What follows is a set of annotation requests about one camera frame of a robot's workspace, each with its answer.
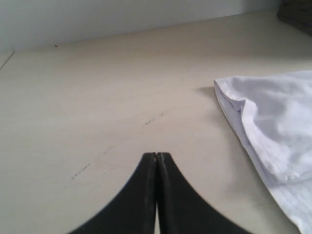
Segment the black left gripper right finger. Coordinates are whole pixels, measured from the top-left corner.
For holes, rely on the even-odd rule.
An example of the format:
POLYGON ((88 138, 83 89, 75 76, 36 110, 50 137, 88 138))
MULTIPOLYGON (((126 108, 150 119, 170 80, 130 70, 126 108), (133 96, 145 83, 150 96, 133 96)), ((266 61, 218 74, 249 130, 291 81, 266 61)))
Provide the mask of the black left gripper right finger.
POLYGON ((157 207, 162 234, 247 234, 207 203, 170 153, 157 153, 157 207))

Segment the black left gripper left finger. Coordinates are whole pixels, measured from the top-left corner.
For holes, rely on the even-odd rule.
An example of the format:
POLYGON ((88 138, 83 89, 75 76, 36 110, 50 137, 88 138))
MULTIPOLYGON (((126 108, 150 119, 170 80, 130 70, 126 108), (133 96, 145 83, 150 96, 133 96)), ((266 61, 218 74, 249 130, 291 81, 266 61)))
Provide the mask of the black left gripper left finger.
POLYGON ((72 234, 153 234, 156 218, 156 153, 144 153, 118 194, 72 234))

